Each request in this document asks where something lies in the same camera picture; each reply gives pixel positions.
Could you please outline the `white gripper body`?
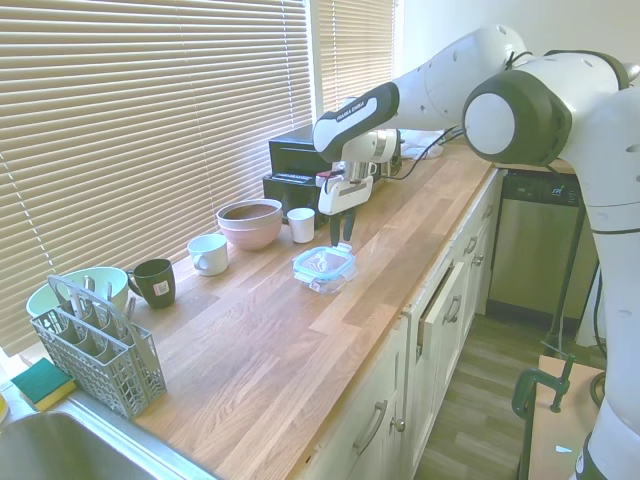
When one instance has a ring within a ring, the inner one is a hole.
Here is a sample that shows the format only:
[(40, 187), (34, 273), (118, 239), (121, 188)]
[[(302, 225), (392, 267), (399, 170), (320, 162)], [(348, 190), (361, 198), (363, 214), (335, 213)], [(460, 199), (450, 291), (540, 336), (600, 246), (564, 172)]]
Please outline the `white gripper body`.
[(330, 177), (320, 187), (318, 211), (332, 216), (354, 208), (369, 200), (372, 188), (372, 176), (367, 176), (358, 183), (343, 176)]

